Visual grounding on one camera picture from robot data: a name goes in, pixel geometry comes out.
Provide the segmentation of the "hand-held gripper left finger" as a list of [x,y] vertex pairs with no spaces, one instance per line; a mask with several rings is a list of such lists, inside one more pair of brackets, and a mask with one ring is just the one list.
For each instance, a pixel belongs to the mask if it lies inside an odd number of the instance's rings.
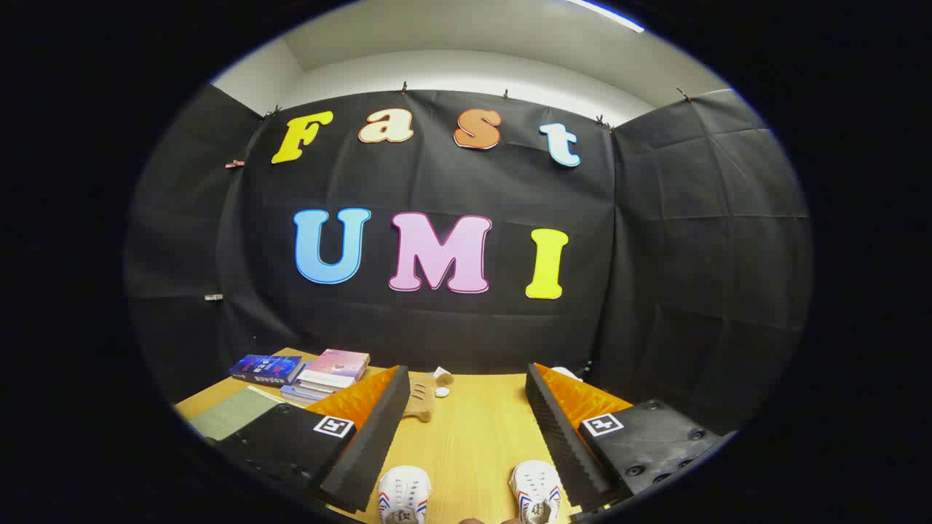
[[293,499],[356,513],[368,507],[409,392],[408,368],[392,366],[309,407],[276,402],[213,447]]

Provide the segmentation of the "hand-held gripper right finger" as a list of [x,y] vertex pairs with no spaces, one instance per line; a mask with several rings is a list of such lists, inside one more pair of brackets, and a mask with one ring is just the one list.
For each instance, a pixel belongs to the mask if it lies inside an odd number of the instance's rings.
[[538,362],[527,366],[525,394],[579,520],[642,499],[732,439],[665,401],[632,404]]

